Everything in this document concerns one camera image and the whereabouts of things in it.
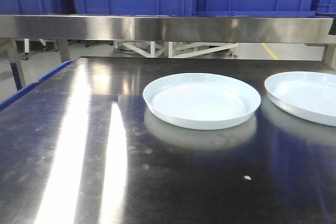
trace floor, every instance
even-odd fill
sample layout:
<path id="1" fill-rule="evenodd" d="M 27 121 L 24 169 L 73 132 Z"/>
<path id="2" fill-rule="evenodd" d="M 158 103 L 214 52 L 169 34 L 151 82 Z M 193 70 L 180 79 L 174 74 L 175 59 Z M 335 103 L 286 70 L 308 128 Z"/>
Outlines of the floor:
<path id="1" fill-rule="evenodd" d="M 142 57 L 124 51 L 122 54 L 114 52 L 114 47 L 108 41 L 94 42 L 89 47 L 84 43 L 73 43 L 69 46 L 71 60 L 81 56 L 104 57 Z M 220 51 L 196 58 L 230 58 L 230 59 L 267 59 L 267 60 L 321 60 L 323 47 L 307 46 L 305 44 L 239 44 L 236 51 L 238 57 L 230 57 L 228 52 Z M 36 82 L 38 78 L 61 64 L 58 51 L 50 49 L 43 52 L 36 48 L 31 51 L 29 60 L 22 60 L 22 68 L 26 83 Z M 0 102 L 16 92 L 11 68 L 5 53 L 0 54 Z"/>

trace steel tabletop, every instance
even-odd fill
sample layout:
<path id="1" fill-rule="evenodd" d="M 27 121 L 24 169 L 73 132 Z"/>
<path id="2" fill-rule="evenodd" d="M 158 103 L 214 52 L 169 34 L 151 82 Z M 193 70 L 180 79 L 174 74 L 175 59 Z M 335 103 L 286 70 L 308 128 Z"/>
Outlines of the steel tabletop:
<path id="1" fill-rule="evenodd" d="M 82 57 L 0 113 L 0 223 L 335 223 L 336 128 L 266 97 L 317 61 Z M 222 74 L 262 96 L 254 117 L 196 131 L 154 117 L 152 80 Z"/>

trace plate rim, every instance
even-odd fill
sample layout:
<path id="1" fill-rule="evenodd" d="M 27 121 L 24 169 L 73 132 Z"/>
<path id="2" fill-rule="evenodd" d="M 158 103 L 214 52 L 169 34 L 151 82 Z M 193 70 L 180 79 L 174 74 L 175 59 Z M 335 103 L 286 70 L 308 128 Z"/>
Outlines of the plate rim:
<path id="1" fill-rule="evenodd" d="M 267 86 L 267 82 L 271 79 L 271 78 L 274 78 L 275 76 L 280 76 L 280 75 L 286 75 L 288 73 L 300 73 L 300 74 L 303 74 L 303 73 L 308 73 L 308 74 L 316 74 L 316 75 L 321 75 L 321 76 L 332 76 L 333 78 L 336 79 L 336 74 L 331 74 L 331 73 L 324 73 L 324 72 L 316 72 L 316 71 L 286 71 L 286 72 L 280 72 L 280 73 L 275 73 L 269 77 L 266 78 L 265 82 L 264 82 L 264 86 L 265 86 L 265 89 L 267 91 L 267 95 L 269 97 L 269 99 L 279 108 L 281 108 L 282 110 L 296 116 L 296 117 L 299 117 L 301 119 L 304 119 L 304 120 L 308 120 L 308 121 L 311 121 L 311 122 L 316 122 L 316 123 L 320 123 L 320 124 L 324 124 L 324 125 L 329 125 L 329 126 L 332 126 L 330 124 L 325 124 L 325 123 L 321 123 L 321 122 L 317 122 L 316 120 L 312 120 L 312 119 L 308 119 L 307 117 L 305 116 L 302 116 L 302 115 L 298 115 L 297 113 L 292 113 L 291 111 L 287 110 L 286 108 L 283 108 L 282 106 L 278 105 L 276 102 L 273 101 L 273 98 L 277 99 L 278 101 L 281 101 L 282 103 L 286 104 L 286 105 L 289 105 L 295 109 L 299 109 L 301 111 L 305 111 L 305 112 L 308 112 L 310 114 L 315 114 L 315 115 L 320 115 L 320 116 L 324 116 L 325 118 L 330 118 L 330 119 L 333 119 L 335 118 L 336 119 L 336 116 L 333 116 L 333 115 L 328 115 L 328 114 L 325 114 L 325 113 L 320 113 L 320 112 L 315 112 L 315 111 L 312 111 L 312 110 L 308 110 L 308 109 L 305 109 L 305 108 L 302 108 L 302 107 L 299 107 L 299 106 L 296 106 L 296 105 L 293 105 L 292 103 L 289 103 L 289 102 L 285 102 L 283 99 L 279 98 L 278 96 L 274 95 L 273 92 L 270 91 L 270 89 L 268 88 Z"/>
<path id="2" fill-rule="evenodd" d="M 154 107 L 154 106 L 153 106 L 153 105 L 146 99 L 144 93 L 145 93 L 146 89 L 148 88 L 148 86 L 150 86 L 152 83 L 157 82 L 157 81 L 159 81 L 159 80 L 161 80 L 161 79 L 164 79 L 164 78 L 167 78 L 167 77 L 171 77 L 171 76 L 180 76 L 180 75 L 189 75 L 189 74 L 200 74 L 200 75 L 218 76 L 218 77 L 221 77 L 221 78 L 224 77 L 224 78 L 232 79 L 232 80 L 234 80 L 234 81 L 241 82 L 241 83 L 243 83 L 244 85 L 247 85 L 247 86 L 249 86 L 250 88 L 252 88 L 252 90 L 255 92 L 255 94 L 258 95 L 258 97 L 257 97 L 257 98 L 258 98 L 258 102 L 257 102 L 258 105 L 256 106 L 255 109 L 251 109 L 249 112 L 246 112 L 246 113 L 244 113 L 244 114 L 242 114 L 242 115 L 240 115 L 240 116 L 237 116 L 237 117 L 234 117 L 234 118 L 230 118 L 230 119 L 220 119 L 220 120 L 192 120 L 192 119 L 188 119 L 188 118 L 181 118 L 181 117 L 177 117 L 177 116 L 172 116 L 172 115 L 166 114 L 166 113 L 164 113 L 164 112 L 162 112 L 162 111 L 156 109 L 156 108 L 155 108 L 155 107 Z M 170 75 L 168 75 L 168 76 L 163 76 L 163 77 L 157 78 L 157 79 L 151 81 L 150 83 L 148 83 L 148 84 L 146 85 L 146 87 L 144 88 L 144 90 L 143 90 L 143 92 L 142 92 L 142 97 L 144 98 L 144 100 L 145 100 L 147 106 L 148 106 L 151 110 L 154 109 L 154 110 L 158 111 L 159 113 L 161 113 L 161 114 L 163 114 L 163 115 L 165 115 L 165 116 L 168 116 L 168 117 L 170 117 L 170 118 L 172 118 L 172 119 L 184 120 L 184 121 L 189 121 L 189 122 L 206 122 L 206 123 L 211 123 L 211 122 L 225 122 L 225 121 L 229 121 L 229 120 L 239 119 L 239 118 L 243 118 L 243 117 L 245 117 L 245 116 L 248 116 L 248 115 L 250 115 L 251 113 L 254 113 L 254 112 L 260 107 L 260 105 L 261 105 L 261 96 L 260 96 L 260 93 L 259 93 L 254 87 L 252 87 L 250 84 L 248 84 L 248 83 L 246 83 L 246 82 L 244 82 L 244 81 L 241 81 L 241 80 L 239 80 L 239 79 L 230 77 L 230 76 L 224 76 L 224 75 L 221 75 L 221 74 L 215 74 L 215 73 L 205 73 L 205 72 L 175 73 L 175 74 L 170 74 Z"/>

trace blue crate edge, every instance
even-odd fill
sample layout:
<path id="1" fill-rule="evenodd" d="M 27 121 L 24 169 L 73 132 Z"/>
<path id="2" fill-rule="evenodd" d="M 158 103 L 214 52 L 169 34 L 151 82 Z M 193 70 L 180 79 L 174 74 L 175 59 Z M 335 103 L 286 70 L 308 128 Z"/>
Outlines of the blue crate edge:
<path id="1" fill-rule="evenodd" d="M 20 89 L 19 91 L 17 91 L 11 97 L 7 98 L 5 101 L 3 101 L 3 102 L 0 103 L 0 111 L 4 110 L 8 106 L 10 106 L 11 104 L 13 104 L 17 100 L 19 100 L 21 97 L 23 97 L 28 92 L 30 92 L 31 90 L 33 90 L 34 88 L 36 88 L 38 85 L 39 85 L 38 82 L 33 82 L 33 83 L 25 86 L 24 88 Z"/>
<path id="2" fill-rule="evenodd" d="M 312 17 L 316 12 L 196 12 L 196 16 Z"/>
<path id="3" fill-rule="evenodd" d="M 50 77 L 54 76 L 60 70 L 62 70 L 66 66 L 70 65 L 71 63 L 73 63 L 73 60 L 68 60 L 68 61 L 63 62 L 61 65 L 59 65 L 58 67 L 54 68 L 52 71 L 50 71 L 50 72 L 44 74 L 43 76 L 41 76 L 40 78 L 38 78 L 38 82 L 42 83 L 42 82 L 48 80 Z"/>

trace metal shelf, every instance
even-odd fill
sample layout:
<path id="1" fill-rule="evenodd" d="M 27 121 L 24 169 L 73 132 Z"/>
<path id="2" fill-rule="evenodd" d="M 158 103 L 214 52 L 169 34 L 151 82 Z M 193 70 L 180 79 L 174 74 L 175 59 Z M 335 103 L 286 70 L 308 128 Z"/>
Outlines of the metal shelf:
<path id="1" fill-rule="evenodd" d="M 332 18 L 0 15 L 2 38 L 336 44 Z"/>

